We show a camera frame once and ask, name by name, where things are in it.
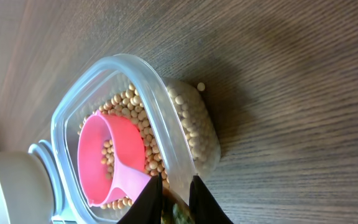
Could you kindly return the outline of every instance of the plastic container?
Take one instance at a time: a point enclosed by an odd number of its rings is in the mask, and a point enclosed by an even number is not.
[[[106,100],[127,90],[131,82],[142,98],[153,127],[171,189],[184,201],[188,201],[192,176],[199,174],[205,180],[219,162],[219,142],[195,88],[183,82],[160,78],[148,63],[133,55],[102,58],[70,88],[55,110],[51,124],[58,171],[70,207],[79,222],[115,223],[128,210],[128,207],[123,210],[89,208],[78,180],[76,162],[78,125]],[[175,89],[187,106],[173,103],[175,97],[172,100],[167,89]],[[190,146],[186,140],[186,135],[190,133],[182,127],[185,119],[183,109],[187,109],[191,115],[190,121],[185,121],[186,126],[190,122],[191,130],[199,134]]]

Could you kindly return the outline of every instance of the pink scoop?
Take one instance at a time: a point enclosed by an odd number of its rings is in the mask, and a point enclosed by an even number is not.
[[[103,142],[114,145],[114,176],[106,178],[107,165],[101,163]],[[91,115],[84,124],[78,143],[78,174],[89,206],[101,206],[128,195],[135,201],[150,180],[144,174],[145,149],[139,130],[126,118]]]

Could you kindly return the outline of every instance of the wooden table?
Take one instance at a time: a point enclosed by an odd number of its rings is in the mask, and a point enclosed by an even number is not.
[[[16,38],[1,149],[49,138],[90,65],[134,54],[206,84],[208,187],[234,223],[358,223],[358,1],[29,0]]]

